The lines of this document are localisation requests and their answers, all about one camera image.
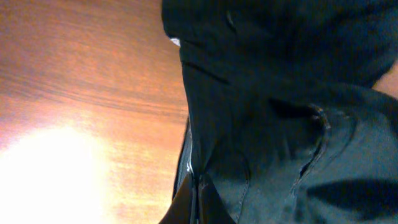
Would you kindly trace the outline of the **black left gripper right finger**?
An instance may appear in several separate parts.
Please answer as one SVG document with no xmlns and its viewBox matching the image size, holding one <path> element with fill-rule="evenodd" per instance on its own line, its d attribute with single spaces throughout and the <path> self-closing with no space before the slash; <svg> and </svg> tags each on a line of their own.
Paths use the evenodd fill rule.
<svg viewBox="0 0 398 224">
<path fill-rule="evenodd" d="M 235 224 L 226 211 L 218 191 L 208 174 L 200 177 L 198 185 L 200 224 Z"/>
</svg>

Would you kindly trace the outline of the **black shorts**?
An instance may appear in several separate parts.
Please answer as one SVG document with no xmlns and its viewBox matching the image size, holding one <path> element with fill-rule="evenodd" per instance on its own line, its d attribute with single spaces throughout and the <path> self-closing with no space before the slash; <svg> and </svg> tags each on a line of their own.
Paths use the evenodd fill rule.
<svg viewBox="0 0 398 224">
<path fill-rule="evenodd" d="M 162 2 L 188 120 L 174 192 L 236 223 L 396 223 L 396 1 Z"/>
</svg>

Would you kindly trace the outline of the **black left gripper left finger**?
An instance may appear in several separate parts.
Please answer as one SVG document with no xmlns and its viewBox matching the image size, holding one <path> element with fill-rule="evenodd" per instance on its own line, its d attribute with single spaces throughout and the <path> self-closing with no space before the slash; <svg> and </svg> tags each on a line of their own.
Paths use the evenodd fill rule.
<svg viewBox="0 0 398 224">
<path fill-rule="evenodd" d="M 196 223 L 196 185 L 192 174 L 188 173 L 159 224 L 194 223 Z"/>
</svg>

